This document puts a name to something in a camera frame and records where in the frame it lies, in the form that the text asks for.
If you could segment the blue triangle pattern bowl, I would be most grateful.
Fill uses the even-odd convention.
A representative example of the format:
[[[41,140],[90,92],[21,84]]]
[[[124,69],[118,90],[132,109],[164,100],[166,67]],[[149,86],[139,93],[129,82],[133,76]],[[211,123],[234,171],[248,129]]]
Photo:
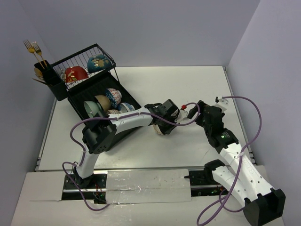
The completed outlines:
[[[105,95],[110,100],[113,108],[117,108],[118,104],[121,103],[122,94],[119,90],[113,88],[107,88],[105,90]]]

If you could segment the patterned brown white bowl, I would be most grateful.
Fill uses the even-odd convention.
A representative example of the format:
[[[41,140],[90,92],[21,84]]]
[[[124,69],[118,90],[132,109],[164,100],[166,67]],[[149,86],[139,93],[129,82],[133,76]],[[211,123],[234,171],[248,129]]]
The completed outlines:
[[[110,109],[106,113],[107,114],[120,114],[121,112],[116,109]]]

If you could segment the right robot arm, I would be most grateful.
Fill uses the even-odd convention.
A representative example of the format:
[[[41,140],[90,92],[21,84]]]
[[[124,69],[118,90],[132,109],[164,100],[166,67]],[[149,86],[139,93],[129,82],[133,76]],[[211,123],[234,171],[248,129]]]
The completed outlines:
[[[200,100],[188,114],[190,119],[198,114],[196,124],[204,129],[209,144],[224,159],[206,163],[202,180],[222,185],[239,202],[248,223],[263,226],[282,216],[285,194],[264,179],[246,157],[246,147],[224,127],[222,118],[227,104],[223,98],[216,99],[213,106]]]

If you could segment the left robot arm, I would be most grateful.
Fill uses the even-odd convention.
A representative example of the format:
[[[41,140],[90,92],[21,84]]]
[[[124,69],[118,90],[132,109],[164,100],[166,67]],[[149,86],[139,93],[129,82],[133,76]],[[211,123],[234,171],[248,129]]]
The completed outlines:
[[[179,109],[171,99],[121,114],[110,115],[100,110],[82,131],[84,152],[79,166],[73,169],[76,184],[80,188],[88,187],[99,154],[110,150],[132,130],[153,125],[159,134],[168,135],[187,116],[187,111]]]

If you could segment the blue gold globe bowl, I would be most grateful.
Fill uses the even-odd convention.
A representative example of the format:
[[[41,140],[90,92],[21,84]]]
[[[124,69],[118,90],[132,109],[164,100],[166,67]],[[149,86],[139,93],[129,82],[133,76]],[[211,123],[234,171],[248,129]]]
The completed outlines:
[[[89,73],[95,73],[109,67],[111,67],[111,62],[109,58],[103,54],[92,56],[87,62],[87,70]]]

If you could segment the green celadon bowl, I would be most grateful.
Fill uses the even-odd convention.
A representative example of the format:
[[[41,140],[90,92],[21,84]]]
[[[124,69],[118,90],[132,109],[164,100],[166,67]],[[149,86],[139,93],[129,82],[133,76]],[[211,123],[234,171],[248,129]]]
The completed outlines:
[[[94,101],[84,101],[84,108],[89,118],[93,118],[99,111],[102,110],[101,105]]]

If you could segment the blue floral porcelain bowl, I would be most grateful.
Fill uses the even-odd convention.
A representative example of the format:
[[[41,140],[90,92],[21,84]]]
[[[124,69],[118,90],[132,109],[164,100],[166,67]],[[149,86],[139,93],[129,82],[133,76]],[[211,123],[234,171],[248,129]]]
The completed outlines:
[[[127,113],[127,112],[131,112],[134,111],[135,108],[130,105],[129,103],[119,103],[117,106],[117,109],[121,112],[121,113]]]

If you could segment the white floral bowl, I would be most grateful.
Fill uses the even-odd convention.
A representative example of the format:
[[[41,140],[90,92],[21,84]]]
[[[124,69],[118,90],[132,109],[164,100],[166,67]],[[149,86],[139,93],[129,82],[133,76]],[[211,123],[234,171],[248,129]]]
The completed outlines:
[[[80,66],[68,67],[64,71],[64,80],[66,83],[88,79],[88,73]]]

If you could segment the beige black bowl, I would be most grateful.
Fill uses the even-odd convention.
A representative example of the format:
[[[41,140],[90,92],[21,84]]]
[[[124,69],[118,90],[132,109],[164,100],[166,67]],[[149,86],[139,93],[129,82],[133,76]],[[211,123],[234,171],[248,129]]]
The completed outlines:
[[[95,96],[96,101],[101,105],[104,111],[108,111],[111,109],[111,101],[107,96],[97,95]]]

